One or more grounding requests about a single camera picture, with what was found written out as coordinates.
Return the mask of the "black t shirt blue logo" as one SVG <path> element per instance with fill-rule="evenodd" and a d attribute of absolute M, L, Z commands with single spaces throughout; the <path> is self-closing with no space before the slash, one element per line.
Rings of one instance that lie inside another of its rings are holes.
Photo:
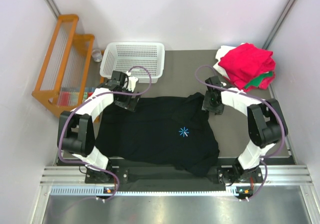
<path fill-rule="evenodd" d="M 103 111 L 95 146 L 107 157 L 173 165 L 204 177 L 217 164 L 220 150 L 203 101 L 197 92 L 141 98 L 134 112 L 112 104 Z"/>

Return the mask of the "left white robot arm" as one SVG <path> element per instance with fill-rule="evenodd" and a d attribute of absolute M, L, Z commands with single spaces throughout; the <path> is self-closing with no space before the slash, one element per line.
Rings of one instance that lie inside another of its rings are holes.
<path fill-rule="evenodd" d="M 94 121 L 112 104 L 134 111 L 140 99 L 140 95 L 134 93 L 138 80 L 129 71 L 114 71 L 111 79 L 100 84 L 85 102 L 72 111 L 60 114 L 57 147 L 61 161 L 68 162 L 63 159 L 61 151 L 69 152 L 102 182 L 113 179 L 116 184 L 119 183 L 108 157 L 95 145 Z"/>

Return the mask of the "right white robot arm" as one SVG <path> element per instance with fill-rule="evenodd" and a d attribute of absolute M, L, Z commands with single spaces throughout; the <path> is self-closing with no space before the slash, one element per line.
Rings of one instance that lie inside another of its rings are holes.
<path fill-rule="evenodd" d="M 207 91 L 203 110 L 221 115 L 224 107 L 231 107 L 247 117 L 249 142 L 236 158 L 232 169 L 220 173 L 220 182 L 231 186 L 245 182 L 259 167 L 267 152 L 288 135 L 288 127 L 276 99 L 253 98 L 237 88 L 223 85 L 217 76 L 205 80 Z"/>

